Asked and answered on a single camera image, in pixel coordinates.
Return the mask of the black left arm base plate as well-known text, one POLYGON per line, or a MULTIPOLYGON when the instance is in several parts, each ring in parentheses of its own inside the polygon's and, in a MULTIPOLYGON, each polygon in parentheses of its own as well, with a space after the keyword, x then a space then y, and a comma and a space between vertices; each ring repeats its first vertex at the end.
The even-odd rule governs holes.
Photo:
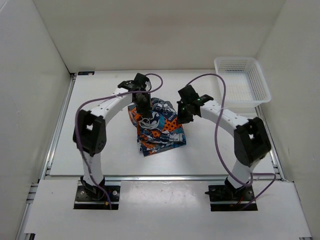
POLYGON ((109 204, 104 192, 99 190, 98 195, 89 193, 89 190, 78 183, 73 208, 75 210, 118 210, 120 202, 120 185, 105 185, 104 189, 108 193, 111 201, 109 204))

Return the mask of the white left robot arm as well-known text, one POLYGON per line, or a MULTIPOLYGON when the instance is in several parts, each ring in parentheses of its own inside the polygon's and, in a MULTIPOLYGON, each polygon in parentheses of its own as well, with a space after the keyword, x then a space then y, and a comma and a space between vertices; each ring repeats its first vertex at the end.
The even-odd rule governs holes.
POLYGON ((137 113, 150 118, 150 79, 138 74, 134 80, 121 82, 111 96, 96 107, 84 110, 80 107, 75 116, 73 141, 76 143, 83 162, 84 175, 80 182, 85 193, 93 200, 109 198, 105 190, 105 177, 101 169, 101 152, 107 144, 107 124, 124 107, 134 103, 137 113))

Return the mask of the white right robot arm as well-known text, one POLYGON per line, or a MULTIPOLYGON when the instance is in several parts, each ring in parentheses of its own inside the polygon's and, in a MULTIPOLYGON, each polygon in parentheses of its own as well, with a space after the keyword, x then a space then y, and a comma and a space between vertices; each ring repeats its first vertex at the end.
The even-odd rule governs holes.
POLYGON ((265 125, 259 117, 247 118, 222 107, 211 96, 197 93, 180 93, 178 121, 187 124, 193 116, 209 120, 215 124, 214 144, 218 157, 228 173, 224 193, 230 200, 238 199, 243 188, 252 184, 253 171, 260 161, 271 151, 265 125), (221 127, 233 137, 235 164, 229 170, 222 160, 218 146, 218 129, 221 127))

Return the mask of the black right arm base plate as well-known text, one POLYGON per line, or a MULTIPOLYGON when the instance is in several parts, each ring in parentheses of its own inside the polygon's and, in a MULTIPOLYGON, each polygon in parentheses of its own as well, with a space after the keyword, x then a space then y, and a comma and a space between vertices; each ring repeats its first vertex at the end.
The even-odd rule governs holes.
POLYGON ((253 187, 242 187, 232 194, 225 185, 209 185, 204 193, 208 195, 212 212, 257 211, 253 187))

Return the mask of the colourful patterned shorts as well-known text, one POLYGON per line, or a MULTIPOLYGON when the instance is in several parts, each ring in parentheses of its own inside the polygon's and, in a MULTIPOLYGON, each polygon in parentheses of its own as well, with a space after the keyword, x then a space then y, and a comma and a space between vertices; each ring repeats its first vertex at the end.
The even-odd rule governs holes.
POLYGON ((153 97, 151 107, 151 117, 139 114, 135 104, 127 107, 130 121, 137 130, 139 151, 147 157, 185 146, 185 131, 178 123, 178 114, 172 103, 153 97))

